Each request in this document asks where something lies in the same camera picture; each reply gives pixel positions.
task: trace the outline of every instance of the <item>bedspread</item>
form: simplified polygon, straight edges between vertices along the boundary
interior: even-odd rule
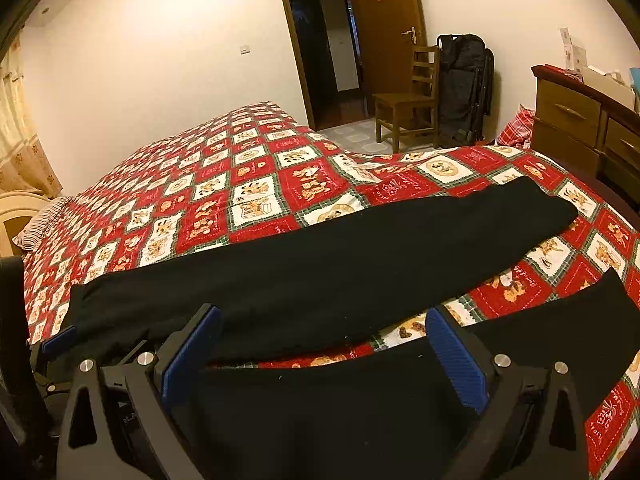
[[[516,266],[447,303],[464,325],[568,296],[613,267],[640,304],[640,237],[588,186],[539,153],[505,146],[398,155],[341,150],[297,124],[274,103],[238,108],[178,136],[144,146],[73,200],[39,247],[25,258],[31,343],[55,335],[68,310],[70,286],[105,272],[132,269],[193,251],[286,232],[366,207],[424,196],[464,196],[522,175],[572,202],[580,216],[562,235]],[[501,236],[496,225],[488,237]],[[446,226],[434,236],[446,235]],[[377,244],[411,237],[386,232],[370,242],[371,282],[384,286]],[[425,254],[446,258],[446,254]],[[265,265],[269,264],[268,254]],[[300,265],[322,281],[305,254]],[[408,283],[407,286],[419,286]],[[321,356],[247,364],[322,365],[363,356],[424,336],[424,314],[369,341]],[[585,430],[589,468],[604,478],[638,432],[640,352]]]

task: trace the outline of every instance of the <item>curtain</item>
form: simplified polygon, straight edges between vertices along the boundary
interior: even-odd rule
[[[38,140],[22,78],[18,36],[0,62],[0,193],[23,190],[53,198],[62,186]]]

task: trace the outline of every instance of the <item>white wall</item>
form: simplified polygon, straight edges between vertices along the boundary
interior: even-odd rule
[[[477,34],[495,55],[498,89],[485,135],[500,133],[519,103],[535,108],[530,67],[564,68],[559,27],[587,48],[589,64],[603,70],[640,66],[640,51],[606,0],[422,0],[428,41],[439,34]]]
[[[334,60],[338,92],[358,88],[358,72],[344,0],[320,0],[320,3],[329,37],[331,57]]]
[[[72,0],[22,45],[26,96],[67,193],[246,104],[273,100],[306,124],[282,0]]]

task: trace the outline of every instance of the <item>black pants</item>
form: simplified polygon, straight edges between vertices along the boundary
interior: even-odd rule
[[[517,364],[567,363],[584,418],[640,349],[640,312],[613,270],[468,330]],[[321,367],[204,370],[174,417],[216,480],[437,479],[475,420],[426,337]]]
[[[297,231],[105,274],[71,290],[78,344],[50,368],[69,377],[143,337],[162,342],[203,303],[223,311],[212,358],[250,362],[359,342],[517,263],[577,216],[531,179],[464,198],[405,200]],[[372,244],[384,237],[386,243]],[[378,285],[364,286],[372,276]]]

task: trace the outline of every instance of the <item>wooden floor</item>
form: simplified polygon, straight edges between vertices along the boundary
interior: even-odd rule
[[[367,100],[360,89],[338,92],[336,100],[316,119],[316,130],[355,123],[372,117],[367,110]]]

